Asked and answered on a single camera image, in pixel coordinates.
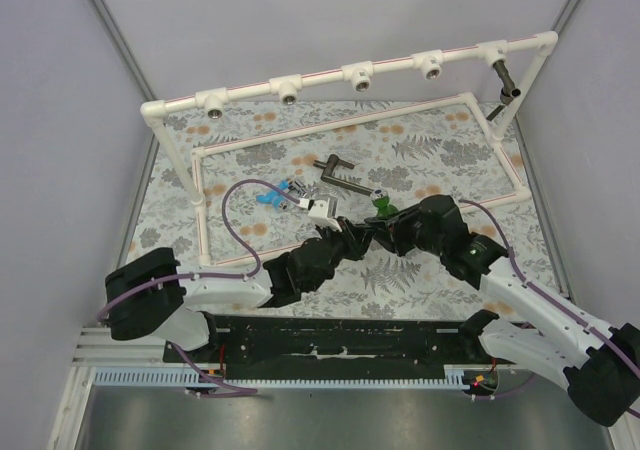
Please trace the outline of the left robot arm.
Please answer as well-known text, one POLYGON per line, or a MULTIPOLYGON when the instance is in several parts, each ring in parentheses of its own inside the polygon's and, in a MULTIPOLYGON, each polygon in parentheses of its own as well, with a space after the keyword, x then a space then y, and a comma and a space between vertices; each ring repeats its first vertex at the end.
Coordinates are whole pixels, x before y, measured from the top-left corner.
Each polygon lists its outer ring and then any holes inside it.
POLYGON ((99 320, 115 341, 156 336, 184 351, 212 345, 215 311, 294 304, 333 279, 342 261, 363 259, 372 230, 346 219, 338 223, 338 231, 318 228, 317 237, 252 275, 182 267, 171 248, 153 250, 105 278, 107 303, 99 320))

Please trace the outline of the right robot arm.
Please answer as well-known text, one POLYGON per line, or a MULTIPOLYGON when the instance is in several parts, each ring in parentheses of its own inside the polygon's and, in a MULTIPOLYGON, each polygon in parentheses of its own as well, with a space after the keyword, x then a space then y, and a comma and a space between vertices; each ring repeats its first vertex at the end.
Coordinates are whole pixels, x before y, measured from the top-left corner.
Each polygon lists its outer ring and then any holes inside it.
POLYGON ((522 329, 479 311, 467 331, 497 360, 515 363, 565 390, 595 423, 611 427, 639 398, 639 330, 620 328, 559 296, 519 269, 507 244, 472 232, 453 198, 435 195, 386 217, 367 219, 374 238, 402 256, 419 249, 439 258, 448 273, 507 304, 522 329))

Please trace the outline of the green plastic faucet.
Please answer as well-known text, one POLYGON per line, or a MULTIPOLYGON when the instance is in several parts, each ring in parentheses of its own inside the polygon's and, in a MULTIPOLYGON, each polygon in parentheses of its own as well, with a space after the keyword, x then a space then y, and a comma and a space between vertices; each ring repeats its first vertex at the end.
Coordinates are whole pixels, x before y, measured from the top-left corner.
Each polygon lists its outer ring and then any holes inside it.
POLYGON ((399 209, 391 203, 388 192, 384 189, 375 189, 370 194, 370 199, 376 209, 378 218, 388 217, 399 212, 399 209))

